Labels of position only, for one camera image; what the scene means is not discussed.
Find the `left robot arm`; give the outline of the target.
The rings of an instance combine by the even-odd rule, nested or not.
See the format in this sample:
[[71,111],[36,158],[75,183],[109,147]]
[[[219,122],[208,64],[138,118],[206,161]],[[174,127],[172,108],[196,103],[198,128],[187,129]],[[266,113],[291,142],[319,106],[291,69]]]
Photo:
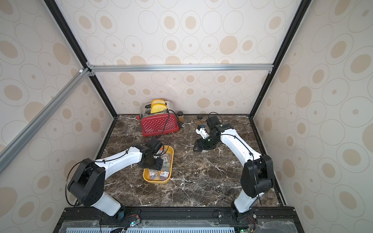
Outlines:
[[105,192],[106,179],[134,164],[143,169],[160,170],[163,166],[161,156],[166,151],[166,146],[153,138],[104,159],[84,159],[73,166],[76,171],[72,178],[67,178],[66,190],[83,206],[94,207],[120,223],[125,219],[126,210],[118,200]]

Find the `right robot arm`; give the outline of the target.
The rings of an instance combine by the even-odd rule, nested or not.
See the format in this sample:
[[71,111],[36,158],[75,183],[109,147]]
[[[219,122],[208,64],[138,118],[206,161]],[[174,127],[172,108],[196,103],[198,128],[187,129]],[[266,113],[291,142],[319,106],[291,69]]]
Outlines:
[[219,143],[226,145],[239,159],[243,170],[239,196],[234,200],[237,213],[248,212],[256,201],[273,188],[275,175],[273,161],[268,155],[261,155],[249,146],[229,122],[221,122],[216,115],[207,118],[207,127],[197,125],[200,136],[194,143],[194,152],[213,150]]

